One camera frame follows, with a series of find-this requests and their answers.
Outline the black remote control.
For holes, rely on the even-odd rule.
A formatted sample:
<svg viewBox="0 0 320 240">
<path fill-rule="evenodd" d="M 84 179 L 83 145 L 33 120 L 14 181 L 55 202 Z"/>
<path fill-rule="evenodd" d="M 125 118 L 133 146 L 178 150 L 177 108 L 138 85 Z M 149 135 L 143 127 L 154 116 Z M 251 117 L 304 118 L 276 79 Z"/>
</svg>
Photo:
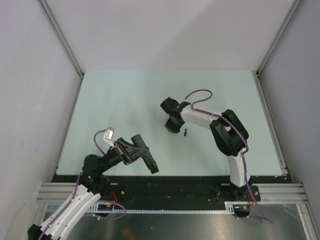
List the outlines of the black remote control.
<svg viewBox="0 0 320 240">
<path fill-rule="evenodd" d="M 145 165 L 150 170 L 151 174 L 159 172 L 158 166 L 154 158 L 152 157 L 149 148 L 145 144 L 140 134 L 137 134 L 131 138 L 132 143 L 135 147 L 144 148 L 144 154 L 141 156 Z"/>
</svg>

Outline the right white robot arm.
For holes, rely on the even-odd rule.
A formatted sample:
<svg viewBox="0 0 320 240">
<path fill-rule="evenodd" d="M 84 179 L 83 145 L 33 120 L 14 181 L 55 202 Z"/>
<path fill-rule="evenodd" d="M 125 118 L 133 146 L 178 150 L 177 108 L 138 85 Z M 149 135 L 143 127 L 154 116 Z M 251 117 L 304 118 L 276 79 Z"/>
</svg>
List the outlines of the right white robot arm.
<svg viewBox="0 0 320 240">
<path fill-rule="evenodd" d="M 208 112 L 170 97 L 160 107 L 169 116 L 165 128 L 173 134 L 179 133 L 184 124 L 194 124 L 211 131 L 217 148 L 227 158 L 230 171 L 230 183 L 215 185 L 212 189 L 217 201 L 256 200 L 245 159 L 249 151 L 249 133 L 232 110 L 227 109 L 221 114 Z"/>
</svg>

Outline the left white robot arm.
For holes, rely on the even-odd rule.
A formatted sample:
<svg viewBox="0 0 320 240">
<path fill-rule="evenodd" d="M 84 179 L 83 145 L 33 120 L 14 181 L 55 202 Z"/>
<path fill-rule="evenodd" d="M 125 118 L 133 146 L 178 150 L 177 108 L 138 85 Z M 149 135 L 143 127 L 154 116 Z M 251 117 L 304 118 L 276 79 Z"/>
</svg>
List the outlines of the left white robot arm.
<svg viewBox="0 0 320 240">
<path fill-rule="evenodd" d="M 75 188 L 65 202 L 41 225 L 33 224 L 27 231 L 29 240 L 65 240 L 87 210 L 99 200 L 105 200 L 111 193 L 111 182 L 104 172 L 123 163 L 130 165 L 143 159 L 152 174 L 159 171 L 157 163 L 140 134 L 131 138 L 113 139 L 114 129 L 103 131 L 103 140 L 110 148 L 101 156 L 90 154 L 83 161 Z"/>
</svg>

